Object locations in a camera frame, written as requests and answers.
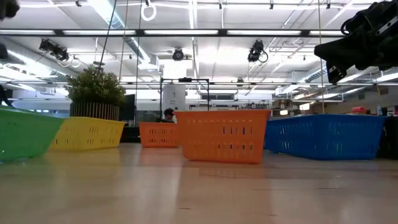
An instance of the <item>green basket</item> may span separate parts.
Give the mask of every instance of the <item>green basket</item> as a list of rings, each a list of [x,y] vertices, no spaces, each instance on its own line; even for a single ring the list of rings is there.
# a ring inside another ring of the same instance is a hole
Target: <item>green basket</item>
[[[0,161],[44,154],[64,119],[0,106]]]

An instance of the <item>blue basket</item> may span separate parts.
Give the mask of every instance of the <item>blue basket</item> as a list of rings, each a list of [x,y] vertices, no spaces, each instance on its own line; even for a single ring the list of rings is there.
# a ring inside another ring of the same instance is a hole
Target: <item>blue basket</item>
[[[319,160],[374,159],[385,117],[318,114],[269,121],[266,149]]]

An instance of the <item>plastic basket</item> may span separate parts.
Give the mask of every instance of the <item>plastic basket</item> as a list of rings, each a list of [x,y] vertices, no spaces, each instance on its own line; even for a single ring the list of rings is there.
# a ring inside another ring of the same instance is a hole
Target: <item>plastic basket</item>
[[[319,160],[374,159],[384,120],[319,114],[269,121],[266,149]]]
[[[57,133],[51,149],[87,150],[118,147],[124,122],[70,117]]]
[[[176,111],[183,155],[190,160],[259,163],[271,111]]]
[[[0,161],[44,154],[63,122],[62,118],[0,107]]]
[[[139,123],[143,147],[178,147],[180,142],[177,125],[174,123]]]

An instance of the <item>green plant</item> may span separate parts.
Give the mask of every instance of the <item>green plant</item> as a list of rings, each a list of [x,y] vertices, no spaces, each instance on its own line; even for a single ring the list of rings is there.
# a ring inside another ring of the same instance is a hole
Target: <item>green plant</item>
[[[94,65],[84,69],[77,77],[67,76],[69,98],[74,103],[106,103],[121,106],[125,89],[119,86],[114,73],[106,73]]]

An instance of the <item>orange basket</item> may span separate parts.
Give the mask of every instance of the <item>orange basket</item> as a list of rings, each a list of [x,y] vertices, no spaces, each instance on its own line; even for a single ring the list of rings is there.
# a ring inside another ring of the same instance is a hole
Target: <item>orange basket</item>
[[[270,110],[175,111],[186,159],[260,163]]]
[[[177,124],[140,122],[139,134],[143,147],[178,147]]]

